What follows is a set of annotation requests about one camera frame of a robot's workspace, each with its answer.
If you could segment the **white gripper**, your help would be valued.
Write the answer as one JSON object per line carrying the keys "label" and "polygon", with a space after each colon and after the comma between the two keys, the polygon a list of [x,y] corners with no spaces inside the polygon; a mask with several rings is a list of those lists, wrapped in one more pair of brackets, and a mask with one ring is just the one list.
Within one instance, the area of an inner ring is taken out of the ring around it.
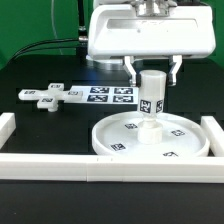
{"label": "white gripper", "polygon": [[124,57],[129,83],[136,86],[136,58],[169,57],[168,84],[175,86],[185,58],[203,58],[214,51],[210,6],[177,6],[167,17],[136,15],[130,4],[97,7],[91,16],[88,54],[95,60]]}

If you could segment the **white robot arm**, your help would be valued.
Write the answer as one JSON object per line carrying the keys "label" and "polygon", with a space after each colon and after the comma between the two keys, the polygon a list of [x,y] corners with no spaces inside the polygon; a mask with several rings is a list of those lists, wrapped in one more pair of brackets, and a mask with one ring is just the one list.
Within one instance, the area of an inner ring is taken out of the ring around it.
{"label": "white robot arm", "polygon": [[183,59],[204,58],[215,47],[213,14],[200,0],[94,0],[88,55],[121,59],[133,86],[136,59],[168,59],[168,83],[174,86]]}

